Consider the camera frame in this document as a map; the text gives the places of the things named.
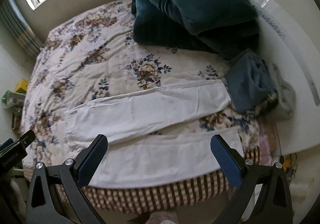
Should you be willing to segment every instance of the black clamp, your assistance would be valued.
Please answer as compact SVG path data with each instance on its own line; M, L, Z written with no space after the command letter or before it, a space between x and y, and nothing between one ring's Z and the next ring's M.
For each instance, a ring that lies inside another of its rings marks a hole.
M0 146L0 176L27 156L26 148L35 139L35 133L29 130L15 142L10 138Z
M238 188L213 224L237 224L256 184L263 186L252 214L245 223L292 223L289 185L280 163L262 166L256 165L251 159L244 160L220 135L212 137L210 147L229 184ZM26 223L73 223L65 217L57 195L55 185L62 184L82 224L104 224L87 201L81 187L89 184L107 149L107 138L98 135L75 159L67 159L62 165L49 167L38 163L29 188Z

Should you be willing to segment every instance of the dark teal blanket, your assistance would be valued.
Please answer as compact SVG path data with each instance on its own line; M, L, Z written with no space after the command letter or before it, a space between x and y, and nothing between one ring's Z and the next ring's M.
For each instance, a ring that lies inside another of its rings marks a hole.
M257 14L248 0L133 0L137 43L216 52L256 50Z

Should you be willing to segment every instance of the checkered bed skirt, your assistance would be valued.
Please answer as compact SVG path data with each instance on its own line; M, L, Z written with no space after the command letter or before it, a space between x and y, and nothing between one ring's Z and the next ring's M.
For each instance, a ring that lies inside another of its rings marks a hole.
M260 148L245 155L245 159L260 163ZM34 167L25 167L24 175L31 180ZM133 189L103 189L91 186L82 190L93 207L105 210L118 210L123 213L141 214L154 210L165 210L183 205L193 205L228 190L229 185L222 170L208 173L193 179L166 185ZM62 201L68 198L61 185L57 190Z

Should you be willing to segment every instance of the yellow box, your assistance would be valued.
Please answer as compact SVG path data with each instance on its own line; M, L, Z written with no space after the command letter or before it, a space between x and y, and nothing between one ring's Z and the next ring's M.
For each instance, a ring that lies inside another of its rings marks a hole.
M28 88L28 81L22 79L20 82L17 83L16 87L14 88L14 92L18 93L26 93Z

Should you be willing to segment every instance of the folded white fabric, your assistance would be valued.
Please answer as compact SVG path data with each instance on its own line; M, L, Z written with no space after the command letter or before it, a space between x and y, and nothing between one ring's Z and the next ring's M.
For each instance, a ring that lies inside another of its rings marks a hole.
M180 135L148 135L111 145L90 186L109 189L151 187L191 179L220 169L210 140L220 134L243 154L238 127Z
M230 101L221 80L96 99L66 111L66 144L71 150L88 147L98 134L109 144L123 142L221 111Z

